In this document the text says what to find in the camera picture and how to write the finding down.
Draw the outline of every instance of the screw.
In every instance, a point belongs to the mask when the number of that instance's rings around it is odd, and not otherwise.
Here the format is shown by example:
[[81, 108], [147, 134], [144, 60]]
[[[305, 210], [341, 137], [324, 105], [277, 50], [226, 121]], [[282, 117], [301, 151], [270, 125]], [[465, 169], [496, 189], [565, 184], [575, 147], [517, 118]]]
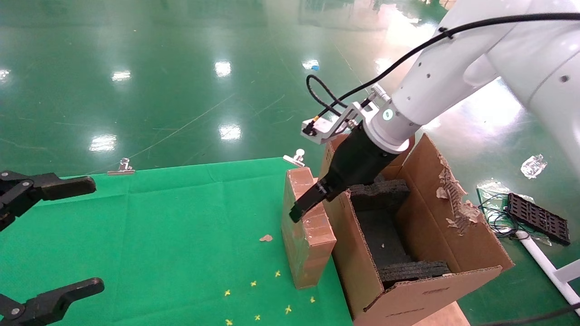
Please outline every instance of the screw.
[[356, 128], [356, 127], [357, 127], [357, 123], [356, 123], [356, 121], [355, 121], [355, 120], [349, 120], [349, 121], [346, 123], [346, 125], [347, 125], [347, 126], [349, 126], [349, 128], [350, 128], [350, 129], [354, 129], [354, 128]]

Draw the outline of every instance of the white pipe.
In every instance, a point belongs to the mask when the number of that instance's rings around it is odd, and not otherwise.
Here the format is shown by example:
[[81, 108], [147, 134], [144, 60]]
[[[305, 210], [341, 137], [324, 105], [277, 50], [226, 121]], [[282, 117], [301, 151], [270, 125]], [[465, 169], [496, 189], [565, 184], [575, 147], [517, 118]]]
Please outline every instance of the white pipe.
[[576, 260], [575, 262], [571, 262], [560, 269], [557, 269], [554, 272], [554, 275], [561, 282], [570, 282], [571, 280], [577, 279], [580, 277], [580, 259]]
[[[554, 275], [556, 268], [554, 265], [552, 265], [546, 255], [544, 255], [542, 250], [528, 235], [528, 233], [524, 231], [518, 231], [516, 235], [520, 239], [521, 244], [523, 244], [524, 247], [530, 252], [530, 255], [534, 257], [538, 265], [540, 265], [544, 273], [546, 273], [546, 275], [550, 278], [550, 281], [554, 283], [566, 301], [568, 301], [568, 303], [571, 305], [580, 302], [580, 297], [576, 294], [576, 292], [574, 292], [568, 283], [558, 280], [558, 278]], [[580, 309], [576, 309], [576, 314], [580, 316]]]

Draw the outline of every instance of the metal binder clip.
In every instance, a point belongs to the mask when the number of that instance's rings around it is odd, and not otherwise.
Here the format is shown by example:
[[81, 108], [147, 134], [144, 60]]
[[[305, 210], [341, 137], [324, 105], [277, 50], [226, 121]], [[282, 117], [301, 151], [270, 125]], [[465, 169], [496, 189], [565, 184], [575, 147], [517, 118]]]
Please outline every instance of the metal binder clip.
[[134, 173], [135, 170], [133, 170], [133, 167], [129, 165], [129, 159], [126, 157], [121, 160], [118, 171], [107, 172], [108, 175], [131, 175]]
[[296, 166], [303, 168], [305, 166], [304, 163], [302, 163], [302, 161], [304, 161], [303, 155], [304, 155], [304, 150], [299, 148], [296, 150], [296, 155], [294, 155], [294, 157], [284, 155], [283, 159], [286, 162], [290, 162]]

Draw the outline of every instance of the cardboard box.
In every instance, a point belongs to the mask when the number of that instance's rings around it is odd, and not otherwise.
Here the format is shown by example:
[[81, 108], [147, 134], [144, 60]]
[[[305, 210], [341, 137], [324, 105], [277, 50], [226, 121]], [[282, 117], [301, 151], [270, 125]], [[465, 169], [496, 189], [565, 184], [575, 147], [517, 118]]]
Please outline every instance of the cardboard box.
[[[327, 144], [321, 176], [345, 138]], [[348, 193], [324, 201], [337, 239], [334, 262], [355, 326], [411, 326], [513, 267], [481, 213], [461, 202], [465, 192], [431, 139], [423, 135], [409, 151], [382, 171], [388, 180], [405, 179], [411, 190], [395, 222], [409, 255], [445, 261], [452, 273], [383, 288]]]
[[315, 182], [309, 168], [291, 169], [286, 173], [282, 237], [297, 289], [318, 284], [336, 243], [322, 203], [311, 209], [298, 223], [289, 217], [296, 199]]

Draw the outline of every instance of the black plastic tray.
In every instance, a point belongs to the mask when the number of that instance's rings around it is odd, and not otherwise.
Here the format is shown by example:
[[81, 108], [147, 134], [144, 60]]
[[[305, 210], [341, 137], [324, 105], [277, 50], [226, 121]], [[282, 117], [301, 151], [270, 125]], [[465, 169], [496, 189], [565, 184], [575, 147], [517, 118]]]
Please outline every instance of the black plastic tray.
[[507, 201], [507, 212], [518, 222], [546, 234], [556, 243], [570, 245], [568, 221], [516, 194], [508, 194]]

